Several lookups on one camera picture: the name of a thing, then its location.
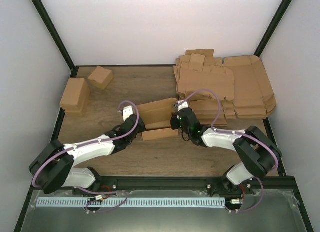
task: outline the cardboard sheet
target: cardboard sheet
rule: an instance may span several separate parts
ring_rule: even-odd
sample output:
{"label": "cardboard sheet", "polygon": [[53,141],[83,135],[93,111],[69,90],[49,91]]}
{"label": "cardboard sheet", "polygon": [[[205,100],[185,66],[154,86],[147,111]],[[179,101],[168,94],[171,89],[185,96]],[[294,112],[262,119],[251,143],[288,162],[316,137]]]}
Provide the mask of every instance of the cardboard sheet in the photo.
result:
{"label": "cardboard sheet", "polygon": [[236,112],[233,108],[225,108],[223,109],[226,119],[236,119]]}
{"label": "cardboard sheet", "polygon": [[[177,84],[178,92],[186,94],[201,88],[207,88],[214,91],[220,100],[233,100],[235,94],[233,72],[226,69],[225,74],[220,74],[215,73],[215,71],[216,70],[214,70],[214,72],[203,72],[181,68],[180,79]],[[199,94],[214,97],[206,91]]]}
{"label": "cardboard sheet", "polygon": [[204,56],[209,56],[213,57],[214,56],[214,49],[196,49],[196,50],[186,50],[185,54],[186,55],[191,55],[191,54],[201,54]]}
{"label": "cardboard sheet", "polygon": [[263,96],[256,80],[251,57],[227,57],[224,65],[234,74],[234,105],[237,107],[263,106]]}
{"label": "cardboard sheet", "polygon": [[173,130],[171,128],[164,128],[164,129],[158,129],[158,130],[152,130],[152,131],[143,131],[142,139],[144,141],[148,141],[148,140],[155,140],[159,138],[178,136],[178,135],[179,135],[178,129]]}

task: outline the cardboard box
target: cardboard box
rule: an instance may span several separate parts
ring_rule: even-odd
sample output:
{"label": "cardboard box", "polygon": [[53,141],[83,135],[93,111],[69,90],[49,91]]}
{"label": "cardboard box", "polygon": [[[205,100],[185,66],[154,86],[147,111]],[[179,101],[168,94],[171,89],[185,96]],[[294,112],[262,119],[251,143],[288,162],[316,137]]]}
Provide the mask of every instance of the cardboard box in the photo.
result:
{"label": "cardboard box", "polygon": [[67,110],[67,111],[64,111],[65,114],[67,116],[85,116],[88,109],[88,104],[89,104],[89,95],[90,95],[90,90],[87,91],[87,95],[84,98],[84,102],[80,110]]}
{"label": "cardboard box", "polygon": [[178,129],[173,130],[171,128],[164,128],[164,129],[158,129],[158,130],[152,130],[152,131],[143,131],[142,139],[144,141],[148,141],[148,140],[155,140],[155,139],[160,139],[164,137],[171,137],[171,136],[178,136],[178,135],[179,135]]}
{"label": "cardboard box", "polygon": [[174,113],[176,98],[154,101],[138,105],[141,118],[145,123],[147,131],[142,133],[143,140],[153,140],[158,138],[177,135],[177,130],[171,129],[170,120]]}
{"label": "cardboard box", "polygon": [[[177,91],[187,94],[201,88],[211,89],[218,95],[220,100],[233,100],[235,94],[234,74],[231,70],[219,66],[214,66],[211,72],[181,68]],[[198,94],[214,98],[207,91],[202,91]]]}
{"label": "cardboard box", "polygon": [[72,114],[80,113],[86,110],[90,88],[84,78],[70,78],[65,87],[60,106]]}
{"label": "cardboard box", "polygon": [[97,66],[96,69],[88,77],[92,86],[104,90],[109,83],[113,80],[114,73],[109,69],[104,69],[101,66]]}

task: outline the cardboard flap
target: cardboard flap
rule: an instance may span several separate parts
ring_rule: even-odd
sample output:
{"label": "cardboard flap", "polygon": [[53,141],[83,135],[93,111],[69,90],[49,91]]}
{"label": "cardboard flap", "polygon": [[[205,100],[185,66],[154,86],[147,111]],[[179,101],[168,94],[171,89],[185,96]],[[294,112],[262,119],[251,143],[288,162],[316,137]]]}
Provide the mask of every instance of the cardboard flap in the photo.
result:
{"label": "cardboard flap", "polygon": [[257,83],[250,56],[227,57],[224,65],[234,74],[233,103],[237,107],[264,105],[262,93]]}
{"label": "cardboard flap", "polygon": [[[201,88],[211,89],[218,95],[220,100],[233,100],[235,94],[234,74],[232,71],[218,74],[182,68],[177,86],[178,92],[186,94],[187,92],[196,91]],[[214,98],[207,91],[199,92],[199,94],[209,95]]]}
{"label": "cardboard flap", "polygon": [[263,100],[267,101],[273,96],[274,91],[272,89],[265,66],[262,63],[261,59],[257,56],[250,56],[250,59],[252,62],[256,80],[258,81],[263,96]]}
{"label": "cardboard flap", "polygon": [[185,54],[186,55],[191,55],[191,54],[201,54],[204,56],[209,56],[213,57],[214,56],[214,49],[196,49],[196,50],[186,50]]}
{"label": "cardboard flap", "polygon": [[235,107],[234,110],[238,116],[267,115],[265,106]]}
{"label": "cardboard flap", "polygon": [[212,56],[205,56],[203,65],[204,66],[214,65],[214,58]]}
{"label": "cardboard flap", "polygon": [[203,66],[203,71],[204,72],[211,72],[211,67],[210,66]]}
{"label": "cardboard flap", "polygon": [[190,62],[190,58],[191,58],[191,55],[190,56],[180,56],[179,57],[180,62]]}
{"label": "cardboard flap", "polygon": [[154,122],[154,123],[145,125],[145,128],[147,130],[162,129],[162,128],[169,128],[169,127],[171,127],[171,120]]}
{"label": "cardboard flap", "polygon": [[174,104],[177,101],[176,98],[168,98],[138,105],[137,107],[143,122],[147,125],[170,120],[174,112]]}
{"label": "cardboard flap", "polygon": [[164,129],[158,129],[158,130],[143,131],[142,139],[144,141],[148,141],[148,140],[154,140],[154,139],[170,137],[170,136],[178,136],[178,135],[179,135],[178,130],[173,130],[171,128],[164,128]]}
{"label": "cardboard flap", "polygon": [[189,69],[202,71],[204,68],[205,56],[192,54],[189,62]]}
{"label": "cardboard flap", "polygon": [[217,57],[213,59],[214,66],[223,66],[222,57]]}
{"label": "cardboard flap", "polygon": [[167,106],[174,106],[174,104],[177,103],[177,99],[176,98],[167,98],[164,100],[160,100],[160,101],[153,101],[153,102],[149,102],[149,103],[145,103],[145,104],[141,104],[138,105],[138,110],[139,111],[152,111],[155,109],[159,109],[162,107],[167,107]]}
{"label": "cardboard flap", "polygon": [[[217,117],[217,113],[215,114],[211,114],[211,115],[207,115],[207,114],[197,114],[196,117],[200,120],[200,119],[208,119],[208,120],[214,120]],[[225,119],[225,114],[224,111],[222,110],[220,115],[219,115],[219,119]]]}
{"label": "cardboard flap", "polygon": [[226,67],[251,65],[251,59],[250,56],[226,57],[223,64]]}
{"label": "cardboard flap", "polygon": [[221,101],[221,104],[222,104],[223,108],[233,108],[234,107],[234,104],[232,103],[232,101],[223,100],[223,101]]}
{"label": "cardboard flap", "polygon": [[264,104],[265,106],[271,106],[271,105],[276,105],[277,101],[275,96],[272,96],[269,100],[265,101]]}
{"label": "cardboard flap", "polygon": [[181,68],[186,68],[186,69],[188,69],[188,68],[189,68],[189,63],[183,61],[182,64],[181,64]]}
{"label": "cardboard flap", "polygon": [[190,101],[189,106],[195,112],[200,110],[219,110],[217,100]]}

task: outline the wooden floor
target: wooden floor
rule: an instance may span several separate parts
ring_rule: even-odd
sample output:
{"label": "wooden floor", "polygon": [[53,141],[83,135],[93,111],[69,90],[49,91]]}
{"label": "wooden floor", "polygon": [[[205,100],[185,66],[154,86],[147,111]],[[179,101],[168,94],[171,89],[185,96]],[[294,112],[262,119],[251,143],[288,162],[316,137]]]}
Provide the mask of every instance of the wooden floor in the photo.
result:
{"label": "wooden floor", "polygon": [[[65,116],[59,135],[62,143],[75,143],[98,137],[123,122],[118,104],[131,100],[136,104],[176,97],[176,80],[172,67],[108,67],[114,80],[100,90],[91,87],[85,117]],[[81,67],[78,77],[87,78],[94,67]],[[228,120],[228,129],[246,129],[256,125],[264,132],[261,119]],[[152,176],[221,176],[240,162],[235,151],[204,148],[184,141],[181,136],[142,141],[141,135],[127,149],[110,156],[94,158],[80,164],[92,166],[101,175]]]}

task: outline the flattened cardboard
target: flattened cardboard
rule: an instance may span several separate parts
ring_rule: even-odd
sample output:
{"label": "flattened cardboard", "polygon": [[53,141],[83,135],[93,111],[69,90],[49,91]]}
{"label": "flattened cardboard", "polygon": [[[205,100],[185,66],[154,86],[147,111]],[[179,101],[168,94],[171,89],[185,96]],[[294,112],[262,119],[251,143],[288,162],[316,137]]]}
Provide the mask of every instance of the flattened cardboard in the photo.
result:
{"label": "flattened cardboard", "polygon": [[192,55],[192,54],[201,54],[208,57],[214,56],[214,49],[196,49],[196,50],[185,50],[186,55]]}
{"label": "flattened cardboard", "polygon": [[109,69],[97,66],[88,77],[92,86],[104,90],[114,78],[114,73]]}
{"label": "flattened cardboard", "polygon": [[234,74],[234,105],[263,106],[263,96],[250,56],[227,57],[224,59],[224,66],[230,68]]}
{"label": "flattened cardboard", "polygon": [[210,66],[203,66],[203,71],[204,72],[211,72],[211,67]]}
{"label": "flattened cardboard", "polygon": [[[210,120],[214,120],[218,115],[218,112],[216,112],[215,114],[211,114],[211,115],[206,115],[206,114],[197,114],[196,113],[196,117],[200,120],[200,119],[210,119]],[[219,115],[219,119],[225,119],[225,115],[224,112],[221,111],[220,115]]]}
{"label": "flattened cardboard", "polygon": [[183,61],[182,64],[181,64],[181,68],[186,68],[186,69],[188,69],[188,68],[189,68],[189,63]]}
{"label": "flattened cardboard", "polygon": [[236,119],[237,118],[236,112],[233,108],[225,108],[225,109],[223,109],[223,111],[224,111],[225,117],[227,119]]}
{"label": "flattened cardboard", "polygon": [[65,87],[60,106],[65,111],[80,111],[90,88],[84,78],[70,78]]}
{"label": "flattened cardboard", "polygon": [[222,107],[223,108],[232,108],[234,107],[234,104],[232,103],[232,101],[227,101],[227,100],[223,100],[221,101]]}
{"label": "flattened cardboard", "polygon": [[148,141],[148,140],[155,140],[159,138],[178,136],[178,135],[179,135],[178,129],[173,130],[171,128],[164,128],[164,129],[158,129],[158,130],[143,131],[142,139],[144,141]]}
{"label": "flattened cardboard", "polygon": [[202,71],[204,69],[205,57],[201,54],[192,54],[189,62],[189,69]]}
{"label": "flattened cardboard", "polygon": [[85,116],[87,109],[88,109],[88,104],[89,104],[89,95],[90,95],[90,90],[86,92],[82,107],[80,110],[71,110],[71,111],[64,111],[66,115],[68,116]]}
{"label": "flattened cardboard", "polygon": [[180,59],[180,62],[190,62],[191,55],[180,56],[179,59]]}
{"label": "flattened cardboard", "polygon": [[214,58],[212,56],[205,56],[203,65],[204,66],[214,65]]}
{"label": "flattened cardboard", "polygon": [[194,112],[201,110],[219,110],[219,104],[217,100],[190,101],[189,107],[191,107]]}
{"label": "flattened cardboard", "polygon": [[234,107],[237,116],[250,116],[250,115],[261,115],[267,116],[265,106],[253,106],[253,107]]}
{"label": "flattened cardboard", "polygon": [[[226,70],[225,74],[219,74],[181,68],[177,84],[178,92],[187,94],[201,88],[211,89],[220,100],[233,100],[235,94],[234,74],[231,70]],[[202,91],[199,94],[214,97],[207,91]]]}
{"label": "flattened cardboard", "polygon": [[258,81],[263,96],[263,101],[267,101],[273,96],[274,91],[272,89],[265,66],[262,63],[261,59],[257,56],[250,56],[250,59],[252,67],[254,69],[256,80]]}
{"label": "flattened cardboard", "polygon": [[214,66],[223,66],[222,57],[215,57],[213,59],[213,65]]}

